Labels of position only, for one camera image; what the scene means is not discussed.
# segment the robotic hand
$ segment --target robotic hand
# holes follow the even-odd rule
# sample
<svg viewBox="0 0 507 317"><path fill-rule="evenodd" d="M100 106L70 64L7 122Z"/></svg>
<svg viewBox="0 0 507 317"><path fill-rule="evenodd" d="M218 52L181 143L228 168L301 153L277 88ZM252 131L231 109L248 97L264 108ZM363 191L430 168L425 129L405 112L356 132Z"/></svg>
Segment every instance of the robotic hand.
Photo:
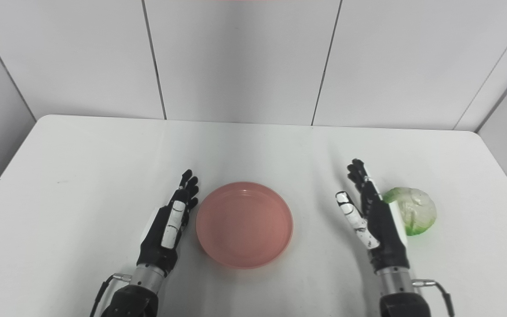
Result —
<svg viewBox="0 0 507 317"><path fill-rule="evenodd" d="M406 257L406 232L398 204L387 204L364 163L354 159L348 166L348 178L355 183L361 196L361 212L347 192L336 194L338 205L368 249L371 265L382 283L379 303L382 317L430 317L424 298L415 291L418 287L435 286L442 292L449 316L454 316L451 296L434 280L412 280L410 263Z"/></svg>
<svg viewBox="0 0 507 317"><path fill-rule="evenodd" d="M129 282L116 291L102 317L156 317L158 292L165 277L177 262L177 245L181 233L189 222L189 211L198 203L198 179L191 170L181 177L179 188L169 203L161 207L147 236L140 245L140 255L133 275L115 273L103 282L97 293L90 317L113 279Z"/></svg>

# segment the cable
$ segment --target cable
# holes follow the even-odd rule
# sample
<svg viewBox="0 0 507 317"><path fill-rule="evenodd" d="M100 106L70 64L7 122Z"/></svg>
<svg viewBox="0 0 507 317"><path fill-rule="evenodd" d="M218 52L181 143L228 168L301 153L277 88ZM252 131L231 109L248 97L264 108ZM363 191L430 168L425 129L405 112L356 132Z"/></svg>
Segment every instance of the cable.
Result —
<svg viewBox="0 0 507 317"><path fill-rule="evenodd" d="M434 280L426 280L426 279L413 279L412 286L414 287L430 287L435 286L441 292L441 296L443 297L443 301L445 301L445 307L447 307L447 314L449 317L455 317L455 310L453 309L453 302L451 301L451 294L447 293L443 286L440 283Z"/></svg>
<svg viewBox="0 0 507 317"><path fill-rule="evenodd" d="M440 283L435 282L435 286L439 289L439 291L441 291L441 296L443 297L443 301L445 301L445 306L447 307L447 314L449 317L455 317L453 302L451 301L451 294L447 293Z"/></svg>
<svg viewBox="0 0 507 317"><path fill-rule="evenodd" d="M89 314L89 317L95 316L95 311L97 311L97 306L99 305L99 302L101 301L101 298L103 297L103 294L105 293L105 291L107 290L107 287L109 287L109 284L111 283L111 281L113 279L114 279L114 274L109 276L109 278L101 284L101 288L97 292L97 296L95 297L95 303L93 303L93 308L91 309L91 313Z"/></svg>

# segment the wall seam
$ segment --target wall seam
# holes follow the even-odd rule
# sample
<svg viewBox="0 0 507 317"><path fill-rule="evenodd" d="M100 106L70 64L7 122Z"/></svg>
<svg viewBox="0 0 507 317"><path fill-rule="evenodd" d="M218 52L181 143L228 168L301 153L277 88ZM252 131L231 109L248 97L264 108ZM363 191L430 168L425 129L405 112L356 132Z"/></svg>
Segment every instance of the wall seam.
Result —
<svg viewBox="0 0 507 317"><path fill-rule="evenodd" d="M19 90L19 88L17 86L17 83L15 82L15 80L13 79L13 77L11 76L11 73L9 72L7 66L5 65L4 60L2 60L2 58L1 58L1 55L0 55L0 63L1 63L1 66L4 67L4 70L7 73L7 76L9 77L9 79L12 82L13 86L15 87L15 90L17 91L18 96L21 98L22 103L25 105L26 110L29 112L30 116L33 117L33 120L36 122L37 119L36 119L36 117L34 117L33 111L30 109L28 103L26 103L25 98L22 96L22 93Z"/></svg>
<svg viewBox="0 0 507 317"><path fill-rule="evenodd" d="M142 0L142 11L144 14L144 21L146 22L146 31L148 35L148 42L150 43L150 52L151 52L151 59L154 63L154 72L155 72L155 80L158 84L158 91L159 91L159 101L162 104L162 112L163 112L163 119L167 120L167 113L165 112L165 104L163 102L163 93L162 93L162 85L159 83L159 72L158 72L158 63L155 60L155 51L154 51L154 43L151 38L151 30L150 30L150 22L147 17L147 10L146 10L146 3L145 0Z"/></svg>
<svg viewBox="0 0 507 317"><path fill-rule="evenodd" d="M469 104L465 108L465 111L463 111L463 113L461 114L461 116L457 120L455 126L453 126L452 130L455 130L455 128L457 128L457 125L459 125L459 122L461 122L461 120L463 119L463 117L465 116L465 114L467 113L467 111L469 110L470 106L473 104L474 100L477 98L478 94L481 92L482 88L485 86L487 80L489 80L489 78L492 75L492 73L494 72L496 66L498 66L499 62L501 61L502 57L506 54L506 52L507 52L507 45L506 45L506 48L503 50L502 54L500 54L500 56L498 57L498 60L496 61L496 63L494 64L494 66L491 68L491 70L490 70L489 74L486 76L485 80L482 82L481 86L478 88L477 92L473 96L473 99L471 99L471 101L469 102ZM483 121L481 122L481 125L484 124L484 122L487 120L487 118L492 114L493 110L494 110L494 108L483 119Z"/></svg>
<svg viewBox="0 0 507 317"><path fill-rule="evenodd" d="M330 39L330 46L328 48L328 54L326 55L326 62L324 63L324 71L322 72L322 80L320 80L320 88L318 88L318 96L316 97L316 105L314 106L314 113L312 114L312 121L310 126L314 125L314 119L316 118L316 110L318 109L318 102L320 101L320 94L322 93L322 86L324 85L324 78L326 77L326 69L328 68L328 60L330 60L330 52L332 52L332 44L334 44L334 36L336 35L336 28L338 26L338 20L340 19L340 11L342 10L342 3L344 0L340 0L338 6L338 13L336 14L336 22L334 22L334 29L332 30L332 38Z"/></svg>

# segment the pink bowl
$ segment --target pink bowl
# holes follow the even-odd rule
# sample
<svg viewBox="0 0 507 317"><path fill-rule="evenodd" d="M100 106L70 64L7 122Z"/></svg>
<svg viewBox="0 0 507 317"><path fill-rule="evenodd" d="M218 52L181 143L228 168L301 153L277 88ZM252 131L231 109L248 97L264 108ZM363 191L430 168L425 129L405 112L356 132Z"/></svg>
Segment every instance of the pink bowl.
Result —
<svg viewBox="0 0 507 317"><path fill-rule="evenodd" d="M197 236L215 261L254 269L273 261L292 236L287 203L260 184L238 182L209 194L197 214Z"/></svg>

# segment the tabletop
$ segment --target tabletop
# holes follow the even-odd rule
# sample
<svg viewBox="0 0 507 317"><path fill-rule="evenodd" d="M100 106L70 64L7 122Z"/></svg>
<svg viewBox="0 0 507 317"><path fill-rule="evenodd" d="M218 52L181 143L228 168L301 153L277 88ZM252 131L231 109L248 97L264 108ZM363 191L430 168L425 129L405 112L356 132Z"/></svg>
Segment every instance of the tabletop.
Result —
<svg viewBox="0 0 507 317"><path fill-rule="evenodd" d="M270 187L294 233L269 265L227 269L201 249L193 212L159 316L375 317L378 279L334 199L357 196L355 157L383 192L419 188L437 206L434 225L408 238L412 275L438 280L457 316L507 316L507 177L476 134L53 115L0 177L0 317L88 315L104 279L132 273L188 168L200 201L235 181ZM422 294L433 317L447 315L436 289Z"/></svg>

